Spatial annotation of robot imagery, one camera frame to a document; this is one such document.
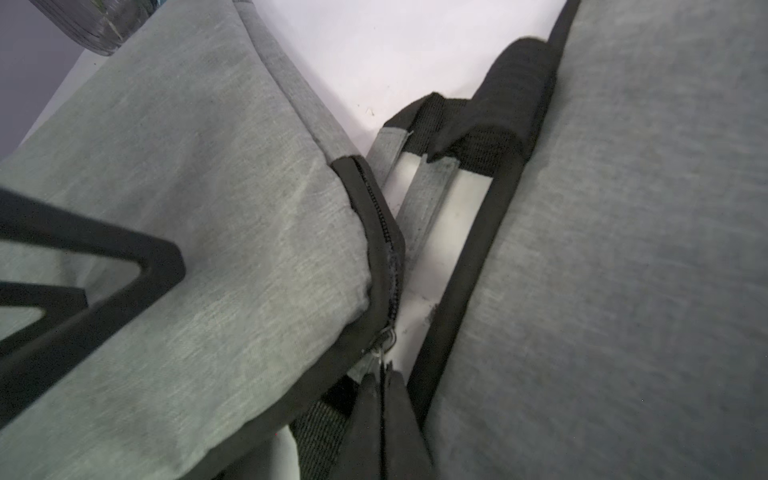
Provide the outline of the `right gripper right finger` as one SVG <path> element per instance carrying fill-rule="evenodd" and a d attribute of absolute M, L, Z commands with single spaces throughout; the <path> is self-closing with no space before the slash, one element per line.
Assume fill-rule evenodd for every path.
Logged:
<path fill-rule="evenodd" d="M 434 477 L 404 378 L 391 364 L 364 376 L 332 479 Z"/>

